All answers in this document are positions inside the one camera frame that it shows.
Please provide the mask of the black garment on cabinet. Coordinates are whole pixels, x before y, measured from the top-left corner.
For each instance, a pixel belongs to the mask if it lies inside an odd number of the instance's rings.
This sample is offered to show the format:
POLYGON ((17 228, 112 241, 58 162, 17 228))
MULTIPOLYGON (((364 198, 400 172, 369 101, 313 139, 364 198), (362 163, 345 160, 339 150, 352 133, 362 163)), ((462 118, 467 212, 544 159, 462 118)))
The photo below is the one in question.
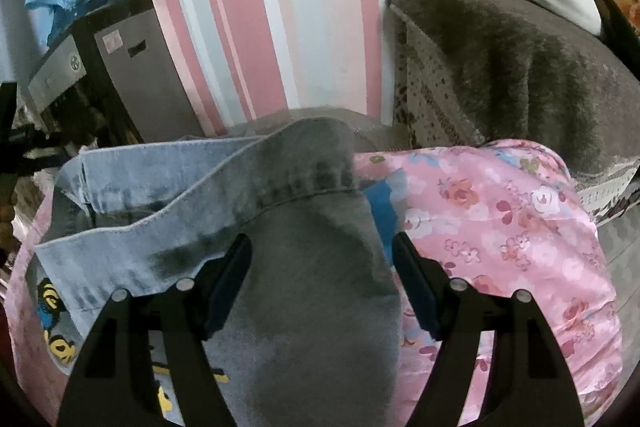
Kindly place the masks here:
POLYGON ((639 78, 639 38, 614 0, 594 0, 601 17, 599 39, 639 78))

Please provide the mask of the brown fuzzy blanket cover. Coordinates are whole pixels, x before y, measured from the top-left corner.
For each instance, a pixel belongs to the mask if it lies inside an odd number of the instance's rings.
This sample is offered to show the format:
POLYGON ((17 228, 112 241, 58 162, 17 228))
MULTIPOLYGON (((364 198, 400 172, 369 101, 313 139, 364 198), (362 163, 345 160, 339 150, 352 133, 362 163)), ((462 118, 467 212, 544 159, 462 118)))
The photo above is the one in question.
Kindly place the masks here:
POLYGON ((639 79, 597 37, 527 0, 386 0, 395 120, 413 146, 529 140, 577 181, 639 156, 639 79))

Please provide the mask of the silver black water dispenser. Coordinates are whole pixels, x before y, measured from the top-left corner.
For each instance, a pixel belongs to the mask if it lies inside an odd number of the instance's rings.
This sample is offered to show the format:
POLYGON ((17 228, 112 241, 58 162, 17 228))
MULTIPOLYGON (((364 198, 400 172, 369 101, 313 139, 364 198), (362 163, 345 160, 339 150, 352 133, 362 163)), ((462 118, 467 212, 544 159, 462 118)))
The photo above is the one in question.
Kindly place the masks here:
POLYGON ((126 0, 75 20, 44 54, 28 93, 43 127, 77 148, 204 135, 153 0, 126 0))

